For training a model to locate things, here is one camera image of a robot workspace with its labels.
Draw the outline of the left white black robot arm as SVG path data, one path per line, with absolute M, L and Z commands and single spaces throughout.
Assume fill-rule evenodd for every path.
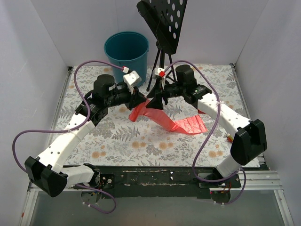
M 108 114 L 110 107 L 125 104 L 131 110 L 146 101 L 137 88 L 141 80 L 136 71 L 124 75 L 118 84 L 112 75 L 99 75 L 93 89 L 85 94 L 84 101 L 76 108 L 66 127 L 67 133 L 59 135 L 36 158 L 28 157 L 25 161 L 30 181 L 50 197 L 56 197 L 67 186 L 76 184 L 98 187 L 101 173 L 97 167 L 84 163 L 65 168 L 64 164 L 82 139 Z

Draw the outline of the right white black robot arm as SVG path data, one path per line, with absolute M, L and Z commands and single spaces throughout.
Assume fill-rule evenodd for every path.
M 186 103 L 209 115 L 216 125 L 222 126 L 232 139 L 230 154 L 211 174 L 205 178 L 198 177 L 198 180 L 214 183 L 218 187 L 226 186 L 242 166 L 267 150 L 264 123 L 259 119 L 248 119 L 222 103 L 213 89 L 197 83 L 189 65 L 177 66 L 175 73 L 172 84 L 166 81 L 163 68 L 152 73 L 156 82 L 152 89 L 147 89 L 147 97 L 151 101 L 146 107 L 162 110 L 169 98 L 183 97 Z

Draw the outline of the red plastic trash bag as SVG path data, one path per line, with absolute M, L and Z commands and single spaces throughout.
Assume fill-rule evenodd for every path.
M 150 100 L 147 99 L 146 102 L 135 107 L 129 115 L 129 120 L 135 122 L 139 116 L 146 116 L 167 131 L 187 135 L 201 134 L 208 131 L 200 115 L 174 121 L 163 110 L 146 108 L 149 102 Z

